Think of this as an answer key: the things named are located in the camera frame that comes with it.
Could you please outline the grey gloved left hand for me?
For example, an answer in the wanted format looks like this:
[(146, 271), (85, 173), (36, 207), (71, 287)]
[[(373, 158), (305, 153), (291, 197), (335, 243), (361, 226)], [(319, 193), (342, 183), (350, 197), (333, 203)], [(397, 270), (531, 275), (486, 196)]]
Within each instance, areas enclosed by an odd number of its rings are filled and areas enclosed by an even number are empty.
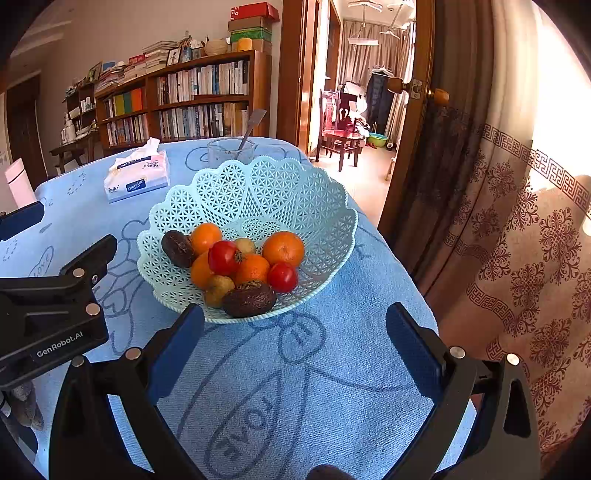
[(36, 391), (31, 381), (1, 392), (1, 420), (9, 433), (19, 437), (19, 428), (44, 429), (43, 415), (36, 400)]

